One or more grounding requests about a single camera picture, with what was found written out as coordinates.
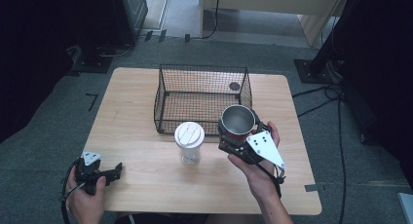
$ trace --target metal mug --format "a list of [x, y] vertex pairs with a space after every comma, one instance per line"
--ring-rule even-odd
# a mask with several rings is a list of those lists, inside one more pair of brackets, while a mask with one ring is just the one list
[[244, 142], [255, 126], [255, 115], [243, 105], [231, 105], [222, 112], [220, 121], [227, 136]]

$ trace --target black stand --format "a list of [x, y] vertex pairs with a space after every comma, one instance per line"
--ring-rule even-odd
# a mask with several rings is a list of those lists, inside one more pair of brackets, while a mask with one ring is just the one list
[[[99, 53], [103, 53], [103, 51], [98, 51], [93, 46], [83, 46], [81, 49], [82, 53], [73, 65], [71, 72], [107, 73], [112, 57], [101, 56]], [[105, 49], [104, 53], [113, 55], [115, 50]]]
[[301, 83], [312, 83], [312, 84], [333, 84], [330, 73], [328, 72], [326, 66], [322, 69], [320, 73], [312, 72], [312, 61], [295, 59], [295, 68], [297, 68], [298, 75], [300, 76]]

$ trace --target black wire basket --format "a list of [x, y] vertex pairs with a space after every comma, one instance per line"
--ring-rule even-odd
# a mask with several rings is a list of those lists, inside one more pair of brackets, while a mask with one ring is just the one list
[[206, 135], [219, 135], [218, 120], [226, 107], [252, 107], [245, 67], [162, 64], [155, 98], [157, 132], [173, 134], [184, 122], [196, 122]]

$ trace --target person's hand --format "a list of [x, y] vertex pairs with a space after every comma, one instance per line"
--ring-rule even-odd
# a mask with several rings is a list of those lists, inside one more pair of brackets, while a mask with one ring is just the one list
[[[73, 167], [70, 171], [66, 192], [77, 186], [75, 169], [76, 168]], [[82, 189], [77, 189], [67, 198], [66, 207], [69, 208], [79, 224], [94, 224], [100, 222], [104, 212], [103, 195], [105, 185], [106, 177], [101, 176], [96, 183], [96, 193], [94, 196], [87, 194]]]
[[[268, 126], [271, 127], [271, 137], [278, 146], [280, 143], [279, 131], [271, 121], [268, 122]], [[249, 165], [234, 154], [229, 154], [228, 159], [245, 174], [249, 189], [257, 201], [262, 201], [275, 194], [278, 195], [271, 178], [256, 165]], [[268, 172], [274, 174], [274, 165], [271, 162], [263, 160], [259, 164]]]
[[[279, 131], [272, 122], [268, 122], [268, 126], [271, 127], [271, 137], [278, 146], [280, 143]], [[265, 223], [292, 223], [271, 178], [256, 165], [249, 165], [234, 154], [228, 155], [228, 159], [245, 174], [249, 189], [261, 208]], [[271, 162], [263, 160], [259, 164], [274, 174], [274, 165]]]

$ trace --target black cable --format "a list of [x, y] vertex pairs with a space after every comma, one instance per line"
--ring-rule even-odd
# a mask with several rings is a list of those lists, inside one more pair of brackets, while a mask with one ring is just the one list
[[309, 110], [306, 110], [306, 111], [304, 111], [303, 113], [297, 115], [297, 118], [300, 118], [300, 117], [303, 116], [303, 115], [306, 115], [306, 114], [308, 114], [308, 113], [310, 113], [310, 112], [313, 112], [313, 111], [315, 111], [315, 110], [317, 110], [317, 109], [320, 109], [320, 108], [323, 107], [323, 105], [326, 105], [326, 104], [328, 104], [328, 103], [330, 103], [330, 102], [332, 102], [332, 101], [334, 101], [334, 100], [329, 99], [329, 100], [325, 101], [324, 103], [322, 103], [322, 104], [319, 105], [319, 106], [316, 106], [316, 107], [314, 107], [314, 108], [311, 108], [311, 109], [309, 109]]
[[259, 163], [257, 163], [252, 157], [251, 155], [249, 155], [249, 153], [247, 151], [245, 151], [246, 155], [252, 160], [252, 162], [258, 167], [260, 168], [265, 174], [267, 174], [271, 181], [273, 181], [274, 185], [276, 186], [276, 190], [277, 193], [279, 194], [279, 196], [282, 196], [282, 192], [281, 192], [281, 187], [280, 184], [283, 184], [284, 180], [285, 180], [285, 176], [284, 176], [284, 170], [282, 169], [282, 173], [279, 174], [279, 170], [277, 168], [276, 165], [274, 165], [276, 171], [277, 171], [277, 176], [274, 176], [273, 174], [271, 174], [270, 172], [268, 172], [265, 168], [263, 168]]
[[[297, 115], [297, 117], [299, 118], [299, 117], [301, 117], [301, 116], [303, 116], [303, 115], [306, 115], [306, 114], [308, 114], [308, 113], [310, 113], [310, 112], [313, 112], [313, 111], [315, 111], [315, 110], [323, 107], [324, 105], [326, 105], [326, 104], [328, 104], [328, 103], [330, 103], [330, 102], [332, 102], [332, 101], [334, 101], [334, 100], [338, 100], [338, 99], [340, 98], [341, 94], [338, 93], [336, 89], [332, 89], [332, 87], [334, 87], [334, 86], [337, 86], [337, 85], [323, 86], [323, 87], [319, 87], [319, 88], [316, 88], [316, 89], [313, 89], [313, 90], [309, 90], [309, 91], [305, 91], [305, 92], [301, 92], [301, 93], [294, 94], [294, 95], [292, 96], [293, 98], [294, 98], [294, 97], [297, 97], [297, 96], [299, 96], [299, 95], [302, 95], [302, 94], [308, 94], [308, 93], [313, 93], [313, 92], [316, 92], [316, 91], [324, 90], [324, 95], [328, 98], [328, 100], [325, 101], [324, 103], [322, 103], [322, 104], [320, 104], [320, 105], [318, 105], [318, 106], [316, 106], [316, 107], [313, 107], [313, 108], [311, 108], [311, 109], [309, 109], [309, 110], [304, 111], [303, 113]], [[328, 93], [327, 93], [328, 91], [334, 91], [334, 92], [336, 93], [336, 96], [333, 96], [333, 97], [329, 96]]]
[[216, 28], [218, 27], [218, 6], [219, 6], [219, 0], [216, 0], [216, 7], [215, 7], [215, 27], [213, 28], [212, 32], [206, 36], [206, 37], [202, 37], [201, 39], [207, 39], [210, 36], [213, 35], [213, 33], [215, 33]]
[[340, 221], [339, 224], [343, 223], [344, 217], [344, 209], [346, 204], [346, 193], [347, 193], [347, 173], [346, 173], [346, 165], [344, 163], [344, 154], [343, 154], [343, 137], [341, 134], [341, 96], [338, 99], [338, 137], [340, 143], [340, 154], [341, 154], [341, 167], [343, 170], [343, 197], [341, 201], [341, 212], [340, 212]]
[[61, 202], [61, 206], [60, 206], [60, 210], [61, 210], [61, 215], [63, 216], [63, 220], [65, 224], [70, 224], [69, 221], [69, 216], [67, 215], [67, 208], [66, 208], [66, 201], [67, 201], [67, 197], [77, 188], [79, 188], [79, 186], [76, 187], [76, 189], [72, 189], [69, 193], [66, 194], [66, 185], [67, 185], [67, 180], [69, 178], [69, 174], [70, 171], [79, 163], [80, 159], [77, 159], [76, 161], [74, 161], [72, 163], [72, 165], [70, 165], [70, 168], [67, 170], [66, 176], [64, 177], [63, 180], [63, 187], [61, 189], [61, 197], [60, 197], [60, 202]]
[[123, 52], [123, 53], [120, 53], [120, 54], [113, 54], [113, 55], [103, 55], [103, 54], [99, 54], [99, 56], [102, 56], [102, 57], [117, 57], [117, 56], [124, 56], [124, 55], [125, 55], [125, 54], [127, 54], [130, 50], [131, 50], [131, 46], [128, 46], [127, 50], [126, 50], [125, 52]]

